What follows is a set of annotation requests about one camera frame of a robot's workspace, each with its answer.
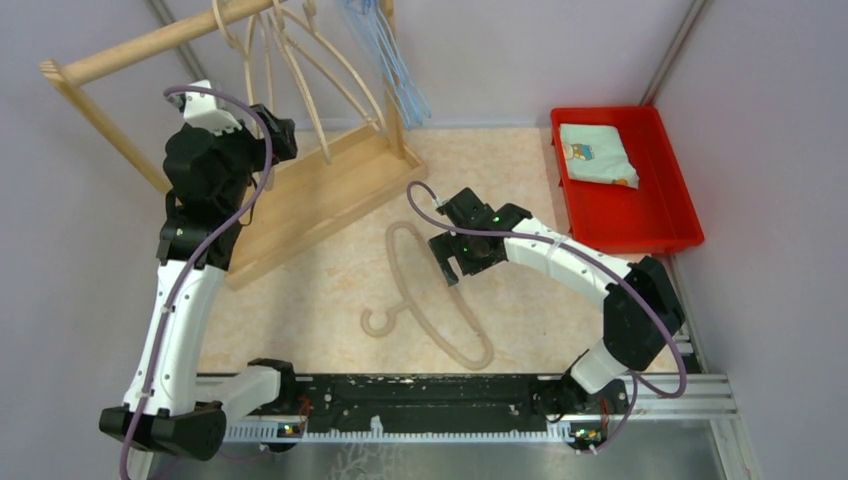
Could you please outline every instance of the red plastic bin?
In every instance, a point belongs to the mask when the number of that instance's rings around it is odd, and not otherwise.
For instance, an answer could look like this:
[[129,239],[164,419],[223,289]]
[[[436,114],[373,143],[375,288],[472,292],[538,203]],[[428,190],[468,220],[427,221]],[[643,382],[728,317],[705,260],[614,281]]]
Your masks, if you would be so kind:
[[[563,123],[616,127],[639,188],[571,180],[559,136]],[[551,128],[575,240],[606,253],[675,253],[704,241],[655,108],[555,108]]]

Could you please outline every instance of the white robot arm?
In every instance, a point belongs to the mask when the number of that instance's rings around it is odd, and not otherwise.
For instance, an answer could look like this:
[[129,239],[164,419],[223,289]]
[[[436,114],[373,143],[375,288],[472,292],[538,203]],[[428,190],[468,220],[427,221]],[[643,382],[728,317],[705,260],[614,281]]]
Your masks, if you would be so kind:
[[[208,81],[193,86],[211,91]],[[150,328],[123,402],[101,412],[100,430],[121,441],[131,436],[137,449],[208,460],[228,422],[269,403],[294,401],[294,370],[287,362],[260,359],[215,389],[196,387],[206,322],[242,225],[232,223],[217,237],[212,232],[238,215],[252,175],[265,168],[269,154],[265,140],[254,138],[212,95],[187,93],[177,103],[186,123],[165,146],[164,171],[173,189],[166,195],[156,254]],[[295,158],[294,122],[277,119],[262,105],[250,110],[267,127],[271,163]],[[204,242],[209,246],[201,250]]]
[[[427,218],[414,203],[413,208]],[[603,312],[603,338],[569,367],[559,388],[543,399],[547,411],[580,412],[589,395],[628,370],[645,370],[666,345],[655,320],[614,277],[645,300],[668,332],[676,332],[683,324],[680,301],[665,268],[654,258],[628,263],[605,255],[555,232],[516,205],[494,211],[469,188],[441,203],[437,211],[459,227],[429,241],[449,285],[459,281],[448,262],[451,257],[463,275],[510,261],[582,293]]]

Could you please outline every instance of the folded towel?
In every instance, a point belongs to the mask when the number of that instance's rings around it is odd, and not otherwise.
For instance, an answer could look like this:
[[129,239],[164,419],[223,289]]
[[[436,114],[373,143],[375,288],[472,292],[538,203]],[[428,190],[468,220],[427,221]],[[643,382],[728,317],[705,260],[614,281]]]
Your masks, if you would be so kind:
[[617,128],[564,123],[559,137],[572,180],[639,188],[639,176],[630,165]]

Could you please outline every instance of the wooden rod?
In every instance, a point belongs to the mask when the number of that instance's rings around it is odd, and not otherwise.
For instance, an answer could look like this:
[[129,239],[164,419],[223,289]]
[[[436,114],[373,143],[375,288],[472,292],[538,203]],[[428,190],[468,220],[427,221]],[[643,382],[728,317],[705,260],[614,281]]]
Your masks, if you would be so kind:
[[[230,24],[271,5],[272,0],[235,0],[222,5],[221,17]],[[67,65],[65,81],[80,87],[217,29],[215,15],[209,9]]]
[[[380,0],[380,8],[383,9],[383,15],[389,21],[389,28],[392,29],[392,34],[395,34],[395,2],[394,0]],[[383,79],[386,85],[390,85],[391,81],[387,78]],[[395,106],[395,99],[392,98],[394,92],[387,89],[386,92],[386,136],[389,139],[389,147],[392,153],[399,159],[403,159],[406,154],[403,147],[403,122],[400,118],[400,113]]]
[[65,70],[55,60],[41,64],[41,73],[100,132],[127,160],[150,182],[156,190],[167,193],[171,189],[168,180],[153,167],[153,164],[135,146],[109,115],[83,89],[67,81]]

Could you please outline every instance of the white wall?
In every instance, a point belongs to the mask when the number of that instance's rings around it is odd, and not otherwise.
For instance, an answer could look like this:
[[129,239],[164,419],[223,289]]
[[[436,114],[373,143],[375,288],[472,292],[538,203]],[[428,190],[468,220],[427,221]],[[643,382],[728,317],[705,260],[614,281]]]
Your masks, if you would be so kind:
[[[178,18],[209,8],[209,0],[168,3]],[[301,3],[292,0],[286,6],[302,15]],[[432,106],[433,118],[426,125],[546,125],[557,106],[638,102],[690,3],[396,0],[395,12],[401,50]],[[369,63],[351,44],[337,14],[336,0],[316,4],[319,30],[377,88]],[[243,37],[244,29],[242,22],[232,31]],[[288,30],[320,52],[297,26]],[[255,42],[258,53],[258,34]],[[210,77],[230,91],[244,91],[240,57],[222,36],[208,35],[192,45]],[[303,102],[273,47],[272,53],[282,97],[279,112],[305,125]],[[257,85],[264,85],[261,55],[255,58],[254,76]],[[333,87],[302,58],[300,63],[325,124],[357,124],[356,112]]]
[[[97,422],[120,404],[144,342],[163,202],[38,63],[76,60],[155,22],[137,1],[0,11],[0,478],[110,478],[119,445]],[[88,91],[161,162],[180,121],[160,91],[185,80],[163,57]]]
[[682,275],[763,478],[845,478],[848,3],[716,2],[659,98],[706,242]]

